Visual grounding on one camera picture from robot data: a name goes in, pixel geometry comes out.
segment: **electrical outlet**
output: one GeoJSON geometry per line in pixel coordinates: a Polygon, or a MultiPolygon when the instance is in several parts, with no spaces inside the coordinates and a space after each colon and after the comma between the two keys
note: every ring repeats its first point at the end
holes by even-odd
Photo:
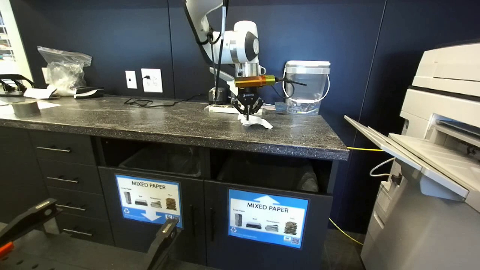
{"type": "Polygon", "coordinates": [[[160,69],[141,69],[141,81],[144,91],[163,93],[160,69]]]}
{"type": "Polygon", "coordinates": [[[126,88],[138,88],[135,70],[124,70],[126,88]]]}

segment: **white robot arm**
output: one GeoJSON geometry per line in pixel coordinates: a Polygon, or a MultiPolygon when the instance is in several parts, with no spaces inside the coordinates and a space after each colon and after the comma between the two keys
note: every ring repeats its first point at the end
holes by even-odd
{"type": "Polygon", "coordinates": [[[256,76],[261,73],[256,24],[252,21],[238,21],[234,30],[225,30],[228,0],[186,0],[184,7],[196,42],[210,66],[210,72],[226,81],[234,94],[234,106],[238,112],[246,117],[256,112],[262,105],[256,87],[232,87],[234,76],[256,76]],[[220,31],[213,31],[207,18],[208,13],[216,9],[222,9],[220,31]],[[222,72],[222,64],[235,64],[235,75],[229,76],[222,72]]]}

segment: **printed label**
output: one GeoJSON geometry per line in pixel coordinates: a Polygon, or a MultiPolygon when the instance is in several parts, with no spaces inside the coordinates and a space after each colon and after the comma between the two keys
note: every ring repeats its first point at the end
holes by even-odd
{"type": "Polygon", "coordinates": [[[229,189],[228,235],[300,249],[307,199],[229,189]]]}
{"type": "Polygon", "coordinates": [[[124,219],[159,225],[178,219],[178,228],[183,226],[178,183],[124,174],[115,178],[124,219]]]}

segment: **printer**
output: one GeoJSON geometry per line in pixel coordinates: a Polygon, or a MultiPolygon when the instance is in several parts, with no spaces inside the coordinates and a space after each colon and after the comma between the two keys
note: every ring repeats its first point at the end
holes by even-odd
{"type": "Polygon", "coordinates": [[[480,265],[480,43],[423,54],[388,136],[345,118],[394,157],[379,184],[361,261],[367,270],[480,265]]]}

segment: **granite countertop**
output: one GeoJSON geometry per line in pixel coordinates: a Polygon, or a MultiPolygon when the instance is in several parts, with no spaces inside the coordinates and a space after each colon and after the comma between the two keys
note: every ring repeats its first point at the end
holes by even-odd
{"type": "Polygon", "coordinates": [[[106,96],[40,100],[40,114],[15,117],[4,103],[18,99],[1,97],[0,126],[328,160],[348,159],[345,144],[321,115],[267,112],[264,118],[273,124],[267,130],[261,126],[243,127],[235,114],[208,112],[204,109],[205,102],[142,108],[124,105],[126,99],[106,96]]]}

